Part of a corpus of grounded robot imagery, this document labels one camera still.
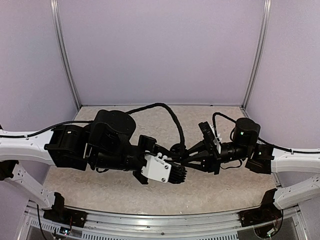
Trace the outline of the black round charging case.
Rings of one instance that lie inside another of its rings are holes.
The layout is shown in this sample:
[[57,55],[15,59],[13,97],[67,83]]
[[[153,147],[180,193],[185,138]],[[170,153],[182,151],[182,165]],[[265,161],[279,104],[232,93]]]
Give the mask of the black round charging case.
[[186,153],[186,146],[182,145],[180,143],[174,144],[169,150],[171,153],[178,155],[180,158],[182,158]]

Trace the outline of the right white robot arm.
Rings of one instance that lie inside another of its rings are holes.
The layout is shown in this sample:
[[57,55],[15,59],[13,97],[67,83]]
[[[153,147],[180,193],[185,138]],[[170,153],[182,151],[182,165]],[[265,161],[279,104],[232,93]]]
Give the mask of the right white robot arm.
[[181,164],[202,172],[219,174],[221,165],[239,161],[240,165],[257,174],[281,172],[313,173],[304,181],[265,192],[256,218],[266,222],[277,210],[317,198],[320,195],[319,150],[297,150],[268,143],[259,137],[261,127],[242,117],[233,121],[229,142],[222,142],[216,122],[199,123],[203,140],[185,152]]

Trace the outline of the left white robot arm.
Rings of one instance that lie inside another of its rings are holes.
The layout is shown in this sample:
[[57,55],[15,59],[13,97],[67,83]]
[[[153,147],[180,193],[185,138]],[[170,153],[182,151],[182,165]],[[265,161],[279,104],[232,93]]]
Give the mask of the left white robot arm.
[[130,114],[100,110],[90,121],[67,121],[37,132],[1,131],[0,178],[25,191],[61,223],[70,218],[64,198],[44,189],[27,173],[23,161],[80,171],[131,171],[143,185],[149,180],[183,183],[186,169],[169,162],[172,154],[157,145],[154,138],[142,135],[137,145],[131,144],[135,130],[136,122]]

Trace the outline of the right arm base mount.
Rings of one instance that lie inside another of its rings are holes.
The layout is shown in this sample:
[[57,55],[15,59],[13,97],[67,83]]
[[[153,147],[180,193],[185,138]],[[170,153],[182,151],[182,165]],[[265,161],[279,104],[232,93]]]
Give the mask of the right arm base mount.
[[258,207],[242,210],[238,213],[242,227],[258,225],[283,217],[283,210],[278,209],[274,204],[276,190],[274,188],[266,191]]

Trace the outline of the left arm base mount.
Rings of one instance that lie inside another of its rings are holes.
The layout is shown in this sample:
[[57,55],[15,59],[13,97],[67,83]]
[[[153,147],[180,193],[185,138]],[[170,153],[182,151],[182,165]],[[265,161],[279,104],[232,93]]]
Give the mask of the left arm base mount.
[[54,202],[50,209],[43,210],[43,217],[47,220],[69,225],[70,227],[83,228],[88,213],[82,210],[65,207],[65,198],[58,192],[54,192]]

